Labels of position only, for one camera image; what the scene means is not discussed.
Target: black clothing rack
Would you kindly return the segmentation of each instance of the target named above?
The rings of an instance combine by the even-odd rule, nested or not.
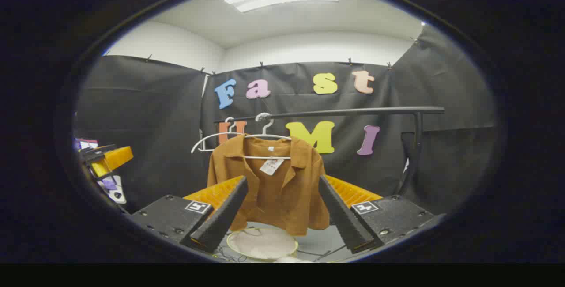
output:
[[[414,156],[408,157],[410,163],[406,173],[402,174],[400,183],[395,193],[402,194],[416,173],[416,168],[420,162],[420,152],[422,151],[422,130],[424,114],[444,114],[444,107],[382,107],[382,108],[351,108],[347,110],[317,110],[313,112],[286,113],[286,114],[269,114],[262,117],[263,120],[273,118],[289,118],[289,117],[318,117],[318,116],[351,116],[351,115],[374,115],[374,114],[412,114],[415,120],[415,138],[414,138]],[[240,117],[228,120],[228,122],[240,120],[254,120],[256,116]],[[225,122],[225,120],[217,120],[214,122]]]

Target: yellow letter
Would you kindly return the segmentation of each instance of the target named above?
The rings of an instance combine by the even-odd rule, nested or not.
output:
[[[331,154],[335,150],[331,146],[331,129],[334,126],[335,124],[331,121],[321,121],[317,123],[312,134],[308,132],[302,122],[289,122],[286,128],[290,130],[291,136],[304,140],[312,147],[316,146],[316,150],[320,154]]]
[[[330,72],[321,72],[312,79],[316,94],[333,94],[337,92],[337,84],[334,82],[335,76]]]

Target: blue letter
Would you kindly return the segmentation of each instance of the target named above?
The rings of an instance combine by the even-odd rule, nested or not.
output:
[[[234,88],[232,86],[235,85],[236,85],[236,80],[230,79],[226,83],[214,89],[214,92],[216,92],[218,94],[218,98],[220,98],[221,110],[230,106],[234,102],[234,100],[230,99],[230,97],[234,97]]]

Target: black backdrop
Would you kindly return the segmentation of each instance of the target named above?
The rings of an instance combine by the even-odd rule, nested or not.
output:
[[[373,93],[362,94],[355,89],[352,72],[359,70],[375,77],[369,82]],[[338,90],[317,94],[313,76],[327,72],[335,75]],[[229,79],[237,82],[234,102],[220,110],[214,88]],[[268,81],[270,96],[246,98],[247,85],[257,79]],[[77,110],[77,135],[95,138],[101,144],[132,146],[134,160],[119,168],[129,210],[146,206],[164,194],[183,196],[204,188],[210,153],[190,154],[190,149],[199,140],[199,128],[204,136],[215,134],[218,124],[214,121],[227,117],[443,106],[445,114],[424,116],[424,130],[433,133],[424,134],[427,141],[422,155],[426,158],[406,192],[437,212],[461,203],[492,157],[493,146],[476,147],[474,140],[494,144],[498,138],[496,108],[484,78],[459,48],[430,26],[424,27],[418,41],[392,68],[338,62],[258,66],[209,76],[202,98],[203,86],[204,75],[198,70],[141,58],[105,56],[91,71]],[[285,125],[296,121],[309,132],[320,121],[335,123],[331,131],[335,152],[321,154],[328,174],[380,195],[393,193],[411,151],[411,116],[280,118],[268,132],[288,136]],[[248,120],[245,130],[260,133],[264,124]],[[366,125],[381,130],[373,154],[360,156],[357,150]],[[207,140],[207,148],[217,145],[218,138]],[[455,150],[461,155],[447,155]]]
[[[200,137],[203,84],[199,71],[136,57],[105,56],[91,70],[79,94],[76,135],[131,146],[133,159],[117,169],[128,211],[200,189],[206,173],[189,153]]]

